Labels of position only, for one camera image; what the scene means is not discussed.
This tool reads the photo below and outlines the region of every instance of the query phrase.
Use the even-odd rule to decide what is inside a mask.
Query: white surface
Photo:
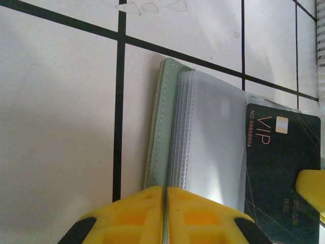
[[[0,16],[0,242],[57,243],[112,199],[116,42]]]
[[[113,31],[118,26],[118,0],[22,0]]]
[[[129,14],[126,34],[147,42],[241,71],[241,1],[186,1],[187,11],[174,0],[152,0],[158,13],[141,6],[148,1],[132,0],[141,15]]]
[[[246,80],[246,91],[280,105],[297,109],[297,96]]]
[[[246,74],[297,90],[295,3],[245,1]]]
[[[303,10],[298,8],[298,81],[299,91],[317,95],[316,25]]]
[[[122,197],[142,190],[155,87],[160,62],[166,57],[142,48],[126,45],[122,138]],[[238,88],[242,86],[241,78],[181,60],[178,61]]]
[[[118,0],[24,2],[117,31]],[[171,10],[175,0],[130,2],[141,15],[127,14],[127,35],[241,71],[240,0],[187,0],[187,11]],[[306,16],[298,10],[299,35],[309,39]],[[296,90],[295,3],[245,0],[245,18],[246,73]],[[82,214],[111,201],[116,42],[3,7],[0,33],[0,242],[56,243]],[[299,52],[309,76],[311,54]],[[165,57],[126,46],[122,197],[142,188]],[[241,88],[241,78],[181,62]],[[295,95],[251,81],[246,90],[297,108]],[[304,98],[300,109],[318,111]]]
[[[319,227],[319,243],[325,243],[325,227]]]
[[[298,0],[298,2],[314,17],[316,17],[315,13],[315,2],[316,0]]]

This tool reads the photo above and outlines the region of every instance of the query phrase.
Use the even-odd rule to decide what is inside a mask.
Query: stitching
[[[183,116],[183,114],[184,114],[184,112],[183,112],[183,109],[182,109],[182,106],[181,106],[181,103],[182,103],[182,106],[183,106],[183,100],[180,100],[180,102],[179,102],[179,111],[178,111],[178,117],[182,117]],[[179,156],[175,153],[176,152],[176,149],[178,149],[179,148],[179,144],[180,144],[180,133],[181,133],[181,131],[183,131],[183,125],[182,125],[182,123],[177,123],[177,124],[175,124],[175,122],[176,122],[176,118],[178,118],[178,117],[175,117],[174,118],[174,125],[175,125],[175,127],[174,127],[174,130],[176,130],[176,132],[175,132],[175,136],[177,137],[177,135],[178,135],[178,140],[175,140],[175,141],[173,141],[173,144],[172,144],[172,149],[173,149],[173,151],[174,151],[174,157],[173,157],[173,159],[172,159],[172,161],[171,161],[171,166],[170,166],[170,176],[171,176],[171,184],[170,184],[170,186],[175,186],[176,184],[178,184],[178,178],[175,176],[175,175],[177,175],[177,170],[175,171],[176,173],[174,173],[173,172],[173,169],[174,169],[174,166],[175,166],[175,163],[176,162],[178,162],[178,160],[179,160]]]
[[[175,118],[174,118],[174,121],[172,123],[172,133],[173,133],[173,139],[172,139],[172,142],[171,142],[171,152],[170,152],[170,160],[171,160],[171,165],[170,165],[170,168],[169,168],[169,175],[168,175],[168,185],[169,186],[172,186],[173,183],[174,183],[174,175],[173,175],[173,168],[174,168],[174,161],[175,161],[175,151],[176,151],[176,137],[177,137],[177,133],[178,133],[178,123],[176,122],[176,118],[178,118],[179,116],[179,113],[180,113],[180,102],[178,101],[178,97],[179,97],[179,93],[178,93],[178,89],[180,89],[180,86],[177,87],[177,90],[176,90],[176,101],[175,101]]]
[[[182,99],[182,106],[181,106],[181,113],[180,113],[180,117],[183,118],[186,115],[186,103],[187,103],[187,99],[183,98]],[[177,148],[179,151],[182,151],[182,145],[183,145],[183,137],[184,137],[184,128],[185,128],[185,124],[180,123],[180,128],[179,128],[179,142],[176,144]],[[182,160],[184,159],[184,155],[182,154],[182,157],[180,158],[180,153],[177,155],[177,158],[175,159],[176,164],[178,164],[179,162],[182,162]],[[173,186],[177,186],[177,187],[181,187],[181,179],[178,177],[178,171],[181,174],[182,170],[182,165],[180,167],[177,167],[176,170],[176,176],[175,178],[175,185]]]
[[[161,125],[163,123],[163,114],[164,114],[164,107],[165,107],[165,96],[166,96],[166,87],[167,87],[167,79],[168,79],[168,74],[169,74],[169,67],[170,65],[176,67],[177,69],[181,69],[180,67],[178,67],[175,64],[171,64],[169,63],[167,66],[167,71],[166,71],[166,79],[165,79],[165,85],[164,85],[164,96],[162,98],[162,109],[161,109],[161,113],[160,113],[160,121],[159,121],[159,133],[158,133],[158,142],[157,142],[157,150],[156,150],[156,158],[154,161],[154,171],[153,171],[153,184],[155,183],[155,177],[156,177],[156,170],[157,170],[157,160],[158,160],[158,150],[159,150],[159,143],[160,143],[160,133],[161,133]]]
[[[187,177],[187,165],[188,165],[188,155],[189,155],[189,147],[191,142],[191,131],[192,131],[192,117],[193,117],[193,107],[194,107],[194,95],[195,95],[195,81],[193,81],[193,96],[191,98],[191,116],[189,120],[189,133],[188,133],[188,143],[187,143],[187,151],[186,151],[186,164],[185,164],[185,176],[184,176],[184,188],[186,186],[186,177]]]
[[[180,178],[179,185],[178,185],[178,187],[180,187],[182,189],[184,189],[184,187],[185,187],[185,185],[184,185],[184,183],[185,183],[185,167],[183,168],[183,163],[182,163],[182,162],[185,162],[185,154],[183,154],[183,150],[186,150],[186,148],[187,148],[186,147],[187,143],[186,143],[185,138],[186,138],[187,130],[189,128],[189,119],[188,119],[189,112],[187,112],[187,106],[189,106],[189,108],[190,108],[191,96],[192,95],[190,95],[190,97],[186,97],[186,99],[185,99],[186,104],[185,104],[185,109],[184,109],[185,111],[184,111],[184,115],[183,115],[183,116],[185,116],[185,124],[184,124],[184,128],[182,129],[184,131],[184,133],[183,133],[183,137],[182,137],[183,142],[182,142],[182,150],[181,150],[182,151],[182,159],[181,159],[181,167],[180,167],[181,178]]]

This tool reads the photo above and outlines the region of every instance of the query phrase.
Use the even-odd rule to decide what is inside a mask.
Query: black grout line
[[[253,76],[250,76],[250,75],[244,75],[244,77],[245,77],[246,80],[250,80],[252,82],[255,82],[255,83],[258,83],[258,84],[261,84],[261,85],[265,85],[265,86],[268,86],[268,87],[271,87],[271,88],[274,88],[274,89],[277,89],[277,90],[281,90],[281,91],[286,92],[286,93],[291,93],[291,94],[294,94],[294,95],[298,94],[298,92],[296,90],[292,90],[292,89],[283,87],[281,85],[277,85],[277,84],[274,84],[274,83],[271,83],[271,82],[268,82],[268,81],[265,81],[265,80],[262,80],[262,79],[258,79],[256,77],[253,77]]]
[[[126,0],[119,0],[119,4],[126,4]],[[118,33],[126,34],[126,13],[118,13]],[[125,41],[117,41],[116,58],[116,87],[115,87],[115,120],[114,120],[114,155],[113,155],[113,195],[112,201],[121,199],[122,179],[122,134],[123,134],[123,97],[124,97],[124,66]]]
[[[217,70],[217,71],[229,74],[229,75],[233,75],[233,76],[242,78],[241,72],[238,72],[238,71],[235,71],[232,69],[228,69],[226,67],[216,65],[216,64],[210,63],[208,61],[205,61],[205,60],[202,60],[202,59],[199,59],[196,57],[192,57],[190,55],[187,55],[187,54],[184,54],[184,53],[172,50],[172,49],[161,47],[156,44],[146,42],[146,41],[134,38],[134,37],[125,36],[125,42],[132,46],[140,47],[140,48],[143,48],[143,49],[146,49],[149,51],[153,51],[153,52],[157,52],[157,53],[160,53],[163,55],[167,55],[167,56],[170,56],[173,58],[178,58],[183,61],[187,61],[187,62],[196,64],[196,65],[204,66],[204,67],[212,69],[212,70]]]
[[[242,90],[245,90],[245,0],[242,0]]]
[[[318,61],[317,61],[317,50],[318,50],[318,48],[317,48],[317,22],[315,22],[315,67],[317,67],[317,80],[318,80]]]
[[[76,28],[85,32],[93,33],[102,37],[118,40],[118,33],[94,24],[84,22],[75,18],[65,16],[47,9],[37,7],[19,0],[0,0],[0,6],[10,8],[25,14],[36,16],[42,19],[63,24],[72,28]]]
[[[315,8],[314,8],[314,11],[315,11],[315,22],[317,23],[317,0],[313,0],[314,3],[315,3]]]
[[[308,10],[305,9],[304,6],[302,6],[297,0],[294,0],[294,2],[296,2],[296,4],[298,5],[298,7],[301,8],[310,18],[312,18],[315,22],[317,21],[317,19],[314,16],[312,16],[312,14],[309,13]]]
[[[318,98],[315,98],[313,96],[310,96],[310,95],[307,95],[307,94],[304,94],[304,93],[298,93],[298,95],[299,95],[299,97],[307,98],[309,100],[313,100],[313,101],[318,102]]]
[[[299,72],[298,72],[298,4],[296,1],[295,4],[295,9],[296,9],[296,79],[297,79],[297,110],[299,110]]]
[[[196,65],[200,65],[200,66],[212,69],[212,70],[217,70],[217,71],[220,71],[220,72],[223,72],[223,73],[226,73],[229,75],[233,75],[233,76],[236,76],[239,78],[244,77],[244,79],[247,79],[252,82],[262,84],[262,85],[265,85],[265,86],[268,86],[268,87],[271,87],[274,89],[278,89],[283,92],[287,92],[287,93],[291,93],[291,94],[295,94],[295,95],[298,93],[297,91],[291,90],[289,88],[286,88],[286,87],[283,87],[280,85],[276,85],[276,84],[270,83],[268,81],[258,79],[253,76],[242,74],[241,72],[231,70],[226,67],[219,66],[219,65],[210,63],[208,61],[205,61],[205,60],[202,60],[202,59],[199,59],[196,57],[192,57],[190,55],[187,55],[187,54],[184,54],[181,52],[177,52],[177,51],[165,48],[165,47],[161,47],[161,46],[158,46],[158,45],[146,42],[146,41],[142,41],[137,38],[133,38],[133,37],[126,36],[126,35],[121,35],[118,32],[108,30],[108,29],[105,29],[105,28],[102,28],[102,27],[99,27],[99,26],[96,26],[96,25],[93,25],[93,24],[90,24],[90,23],[87,23],[87,22],[84,22],[84,21],[81,21],[78,19],[74,19],[74,18],[65,16],[65,15],[62,15],[62,14],[58,14],[58,13],[31,5],[31,4],[27,4],[27,3],[24,3],[19,0],[0,0],[0,6],[7,7],[10,9],[13,9],[13,10],[17,10],[19,12],[30,14],[30,15],[40,17],[43,19],[47,19],[47,20],[50,20],[50,21],[53,21],[53,22],[56,22],[59,24],[63,24],[63,25],[72,27],[72,28],[77,28],[77,29],[80,29],[85,32],[93,33],[95,35],[99,35],[99,36],[117,40],[117,41],[122,41],[124,43],[130,44],[130,45],[133,45],[136,47],[140,47],[140,48],[143,48],[143,49],[146,49],[149,51],[153,51],[153,52],[168,55],[168,56],[171,56],[174,58],[178,58],[183,61],[187,61],[187,62],[196,64]],[[311,99],[313,101],[318,101],[318,98],[312,97],[310,95],[303,94],[303,93],[298,93],[298,94],[300,97]]]

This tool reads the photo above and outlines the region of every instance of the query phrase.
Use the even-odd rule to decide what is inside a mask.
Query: card chip
[[[288,124],[288,118],[277,116],[275,131],[282,134],[288,134]]]

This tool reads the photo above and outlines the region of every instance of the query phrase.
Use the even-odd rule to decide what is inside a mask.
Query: scratch mark
[[[101,0],[101,2],[102,2],[103,4],[105,4],[105,5],[107,5],[107,6],[110,7],[110,8],[113,8],[113,9],[116,8],[116,6],[115,6],[115,5],[111,5],[111,4],[110,4],[110,1],[108,1],[108,0]]]
[[[178,0],[172,4],[169,4],[168,9],[176,12],[186,12],[187,11],[186,1]]]
[[[146,12],[158,13],[158,7],[154,3],[142,4],[141,9]]]
[[[133,3],[133,2],[128,3],[128,4],[120,4],[120,5],[117,5],[116,8],[119,11],[122,11],[122,12],[130,13],[130,14],[141,15],[141,13],[140,13],[137,5],[135,3]]]
[[[234,36],[235,36],[236,38],[240,37],[239,32],[234,32]]]
[[[31,77],[31,73],[33,71],[35,71],[35,67],[40,67],[40,65],[38,63],[33,63],[28,67],[28,69],[27,69],[27,71],[26,71],[26,73],[24,75],[24,78],[23,78],[22,82],[20,83],[20,85],[18,87],[17,93],[14,95],[13,102],[10,105],[10,110],[9,110],[9,113],[8,113],[8,117],[4,120],[2,125],[0,125],[0,133],[3,131],[3,128],[13,119],[13,114],[14,114],[14,111],[15,111],[15,107],[19,103],[19,97],[20,97],[23,89],[25,88],[26,83],[28,83],[28,80]]]

